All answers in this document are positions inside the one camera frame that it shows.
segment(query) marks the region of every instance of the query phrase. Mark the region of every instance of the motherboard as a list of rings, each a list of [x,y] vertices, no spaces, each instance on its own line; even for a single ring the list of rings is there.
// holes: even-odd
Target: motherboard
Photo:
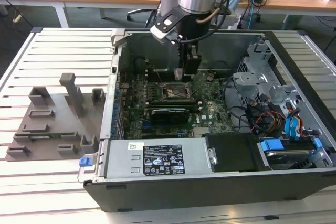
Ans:
[[[201,71],[189,83],[166,82],[146,74],[124,77],[125,139],[201,137],[232,132],[221,99],[223,79]]]

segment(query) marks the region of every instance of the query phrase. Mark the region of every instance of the power supply label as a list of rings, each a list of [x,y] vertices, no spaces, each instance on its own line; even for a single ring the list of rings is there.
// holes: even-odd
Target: power supply label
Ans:
[[[182,146],[144,146],[143,173],[146,176],[185,174]]]

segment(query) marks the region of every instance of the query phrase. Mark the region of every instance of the green circuit board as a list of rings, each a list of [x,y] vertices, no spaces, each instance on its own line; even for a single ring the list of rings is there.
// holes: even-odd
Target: green circuit board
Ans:
[[[205,133],[233,131],[231,119],[228,118],[221,100],[220,79],[207,81],[208,75],[209,72],[199,72],[194,80],[187,84],[150,82],[144,76],[134,76],[128,88],[122,89],[124,109],[128,116],[125,139],[201,137]],[[153,125],[151,111],[181,108],[176,106],[176,101],[187,103],[182,106],[190,111],[187,123]]]

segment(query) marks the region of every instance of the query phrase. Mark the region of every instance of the aluminum extrusion table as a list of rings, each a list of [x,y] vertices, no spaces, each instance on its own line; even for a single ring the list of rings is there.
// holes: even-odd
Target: aluminum extrusion table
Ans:
[[[106,90],[111,33],[112,29],[45,28],[28,36],[0,81],[0,158],[30,104],[32,86],[62,93],[60,75],[74,72],[82,92],[93,87]],[[335,102],[334,69],[316,45],[296,32],[276,35],[287,50],[297,50],[290,51],[292,57],[312,85],[321,89],[317,91],[324,102]],[[0,223],[266,223],[265,216],[274,216],[279,219],[272,223],[309,224],[336,219],[336,186],[298,201],[107,214],[77,182],[78,169],[78,160],[0,161]],[[86,172],[92,175],[93,168]]]

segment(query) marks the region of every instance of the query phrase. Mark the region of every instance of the red wire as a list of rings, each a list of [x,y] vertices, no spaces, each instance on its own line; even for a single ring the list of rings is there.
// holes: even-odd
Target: red wire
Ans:
[[[284,117],[281,113],[279,113],[279,112],[276,112],[276,111],[265,111],[265,112],[263,112],[263,113],[260,115],[260,117],[258,117],[258,119],[257,119],[257,121],[256,121],[256,123],[255,123],[255,125],[260,121],[260,119],[262,118],[262,116],[263,116],[264,114],[271,114],[271,113],[279,114],[279,115],[281,115],[282,118],[285,119],[285,117]]]
[[[300,119],[300,136],[304,136],[303,135],[303,120],[300,117],[299,117],[299,119]]]

